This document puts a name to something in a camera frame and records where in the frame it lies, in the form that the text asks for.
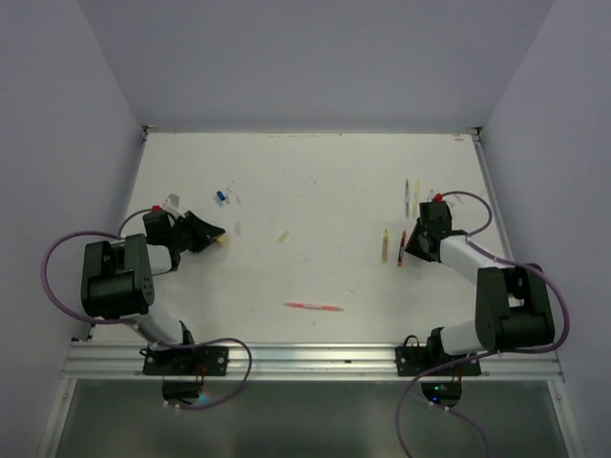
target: white wall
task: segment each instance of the white wall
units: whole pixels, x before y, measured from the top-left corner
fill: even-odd
[[[611,380],[611,3],[558,0],[484,129],[516,257],[572,312],[560,352],[588,456],[608,456]]]
[[[553,0],[79,0],[147,124],[483,125]]]
[[[137,167],[140,129],[72,0],[0,7],[0,449],[35,454],[76,324],[44,297],[46,246],[82,228],[111,230]],[[82,245],[52,263],[79,307]]]

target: white tabletop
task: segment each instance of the white tabletop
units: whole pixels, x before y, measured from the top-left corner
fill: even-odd
[[[468,135],[151,134],[129,213],[173,193],[183,210],[223,227],[228,237],[223,247],[183,253],[178,272],[155,277],[154,306],[183,320],[197,341],[393,343],[471,319],[474,286],[453,270],[408,255],[396,266],[401,231],[409,234],[415,224],[405,214],[406,178],[412,193],[420,180],[420,201],[431,189],[471,191],[490,201]],[[230,199],[222,207],[214,199],[219,190]],[[454,228],[485,220],[478,202],[449,200]],[[283,231],[289,235],[280,243]],[[140,218],[124,233],[137,232]],[[476,239],[501,253],[494,224]],[[344,311],[283,306],[289,301]],[[95,339],[139,336],[109,325],[98,326]]]

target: yellow marker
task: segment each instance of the yellow marker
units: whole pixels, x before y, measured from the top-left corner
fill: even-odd
[[[288,237],[288,234],[290,234],[288,231],[284,231],[279,237],[278,237],[278,242],[282,243],[283,241],[286,240],[286,238]]]
[[[389,230],[384,230],[384,237],[382,238],[382,262],[386,263],[389,258]]]
[[[416,187],[413,191],[413,205],[411,206],[411,215],[416,218],[418,215],[418,200],[420,199],[420,179],[416,180]]]

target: red pen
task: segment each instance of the red pen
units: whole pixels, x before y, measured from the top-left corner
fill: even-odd
[[[399,246],[399,258],[397,259],[397,267],[401,267],[403,265],[403,251],[405,248],[405,230],[401,234],[401,245]]]
[[[285,302],[284,305],[293,308],[307,308],[308,310],[326,310],[327,312],[341,312],[344,310],[337,305],[319,305],[317,303]]]

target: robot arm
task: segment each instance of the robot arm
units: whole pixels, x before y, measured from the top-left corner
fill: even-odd
[[[142,219],[146,237],[137,234],[117,242],[99,241],[85,247],[81,302],[90,317],[134,322],[136,333],[149,343],[146,356],[170,364],[173,353],[178,352],[179,359],[183,359],[185,352],[163,343],[174,346],[194,342],[183,322],[172,317],[161,304],[154,303],[147,244],[167,247],[172,270],[177,270],[181,252],[199,253],[213,242],[222,244],[225,231],[191,212],[183,214],[167,202]]]
[[[442,356],[511,350],[554,340],[554,322],[543,280],[475,251],[464,231],[452,229],[446,202],[420,204],[420,218],[406,251],[422,260],[442,262],[476,285],[474,319],[436,328],[427,339],[431,366]],[[522,304],[510,306],[510,296]]]

